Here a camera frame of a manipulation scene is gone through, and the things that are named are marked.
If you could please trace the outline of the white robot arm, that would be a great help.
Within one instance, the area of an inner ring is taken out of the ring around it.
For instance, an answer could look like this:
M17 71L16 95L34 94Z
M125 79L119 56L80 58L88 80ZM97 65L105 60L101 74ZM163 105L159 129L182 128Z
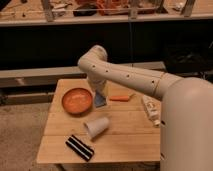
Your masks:
M213 83L197 77L112 64L93 46L78 60L90 85L107 80L161 102L160 170L213 171Z

